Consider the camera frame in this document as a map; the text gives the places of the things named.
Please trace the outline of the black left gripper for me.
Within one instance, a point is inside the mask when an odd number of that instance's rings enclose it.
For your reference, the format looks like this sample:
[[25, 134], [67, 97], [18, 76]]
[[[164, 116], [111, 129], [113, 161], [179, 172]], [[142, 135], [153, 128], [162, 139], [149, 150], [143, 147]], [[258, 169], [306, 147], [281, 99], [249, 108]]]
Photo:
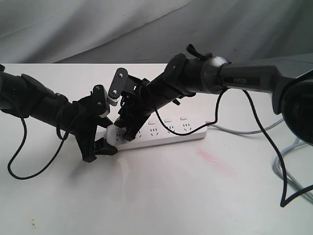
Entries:
[[84, 162], [92, 162], [97, 158], [95, 155], [112, 156], [116, 154], [118, 152], [117, 148], [108, 144], [105, 138], [94, 141], [98, 120], [101, 127], [108, 127], [113, 122], [108, 117], [98, 117], [95, 113], [91, 95], [85, 96], [78, 101], [73, 101], [72, 105], [76, 113], [74, 114], [70, 133], [75, 136], [82, 154], [82, 160]]

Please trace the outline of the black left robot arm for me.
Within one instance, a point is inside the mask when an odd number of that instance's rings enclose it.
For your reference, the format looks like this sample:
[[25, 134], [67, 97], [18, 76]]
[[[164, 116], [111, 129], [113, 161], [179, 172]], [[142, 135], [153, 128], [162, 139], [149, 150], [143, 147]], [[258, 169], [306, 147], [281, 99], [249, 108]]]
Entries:
[[35, 78], [26, 75], [6, 73], [0, 67], [0, 109], [15, 117], [33, 117], [75, 136], [82, 159], [96, 160], [98, 155], [114, 155], [117, 148], [108, 144], [105, 138], [95, 139], [97, 127], [107, 128], [112, 121], [107, 117], [109, 104], [103, 85], [95, 85], [90, 95], [78, 101], [45, 87]]

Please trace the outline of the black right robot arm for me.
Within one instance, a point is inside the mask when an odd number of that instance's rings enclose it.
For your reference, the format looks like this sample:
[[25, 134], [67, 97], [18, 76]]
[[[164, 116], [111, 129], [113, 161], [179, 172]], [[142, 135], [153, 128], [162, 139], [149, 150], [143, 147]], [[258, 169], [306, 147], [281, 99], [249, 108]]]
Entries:
[[164, 71], [148, 81], [127, 77], [115, 125], [126, 129], [131, 141], [149, 116], [178, 98], [197, 93], [220, 94], [226, 89], [268, 93], [273, 112], [282, 115], [289, 129], [302, 141], [313, 142], [313, 56], [230, 62], [211, 53], [198, 54], [192, 45], [189, 59], [180, 53]]

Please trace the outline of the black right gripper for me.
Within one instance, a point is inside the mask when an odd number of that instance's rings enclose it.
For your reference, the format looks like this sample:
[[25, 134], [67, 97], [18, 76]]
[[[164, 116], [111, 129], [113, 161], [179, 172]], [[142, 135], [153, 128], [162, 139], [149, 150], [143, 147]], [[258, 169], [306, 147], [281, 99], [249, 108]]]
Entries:
[[155, 84], [158, 80], [159, 77], [150, 81], [146, 78], [128, 76], [121, 94], [119, 117], [114, 122], [115, 126], [126, 128], [125, 140], [134, 140], [150, 114], [158, 108], [155, 93], [157, 91]]

